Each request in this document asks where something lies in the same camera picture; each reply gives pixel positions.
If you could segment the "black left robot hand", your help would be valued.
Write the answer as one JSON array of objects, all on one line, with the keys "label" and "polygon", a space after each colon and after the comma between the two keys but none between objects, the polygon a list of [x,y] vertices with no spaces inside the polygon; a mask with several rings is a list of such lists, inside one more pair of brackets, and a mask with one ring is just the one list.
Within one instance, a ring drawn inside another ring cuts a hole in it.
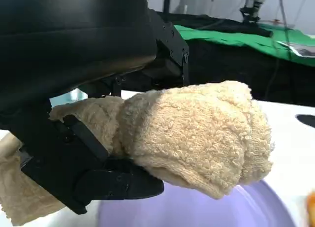
[{"label": "black left robot hand", "polygon": [[146,0],[0,0],[0,127],[23,143],[18,170],[77,214],[92,200],[144,199],[164,184],[109,153],[50,99],[75,88],[121,93],[121,75],[162,63],[153,78],[189,84],[189,47]]}]

